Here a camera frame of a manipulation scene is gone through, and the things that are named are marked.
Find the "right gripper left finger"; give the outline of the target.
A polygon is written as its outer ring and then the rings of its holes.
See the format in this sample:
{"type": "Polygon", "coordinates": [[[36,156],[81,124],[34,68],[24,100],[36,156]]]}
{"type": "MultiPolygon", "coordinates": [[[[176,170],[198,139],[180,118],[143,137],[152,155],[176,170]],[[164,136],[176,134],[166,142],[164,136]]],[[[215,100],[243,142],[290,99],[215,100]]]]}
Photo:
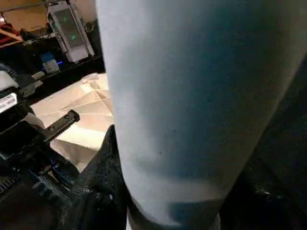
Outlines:
{"type": "Polygon", "coordinates": [[[123,179],[115,126],[69,192],[59,230],[124,230],[127,225],[128,191],[123,179]]]}

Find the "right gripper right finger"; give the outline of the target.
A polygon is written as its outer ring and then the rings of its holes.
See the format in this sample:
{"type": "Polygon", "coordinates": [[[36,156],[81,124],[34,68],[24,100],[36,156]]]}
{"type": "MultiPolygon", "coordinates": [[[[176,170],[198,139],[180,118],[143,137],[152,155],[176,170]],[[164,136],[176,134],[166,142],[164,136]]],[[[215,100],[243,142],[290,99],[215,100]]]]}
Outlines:
{"type": "Polygon", "coordinates": [[[221,210],[223,230],[305,230],[307,216],[272,173],[245,168],[221,210]]]}

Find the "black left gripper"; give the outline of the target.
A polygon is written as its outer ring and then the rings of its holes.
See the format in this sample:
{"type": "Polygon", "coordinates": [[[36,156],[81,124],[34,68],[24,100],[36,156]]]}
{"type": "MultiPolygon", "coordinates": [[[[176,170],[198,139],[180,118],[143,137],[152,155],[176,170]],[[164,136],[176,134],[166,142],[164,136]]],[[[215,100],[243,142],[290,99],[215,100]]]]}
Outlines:
{"type": "Polygon", "coordinates": [[[50,202],[68,202],[79,171],[50,143],[80,121],[68,111],[47,128],[26,120],[28,106],[19,103],[0,114],[0,198],[21,182],[50,202]]]}

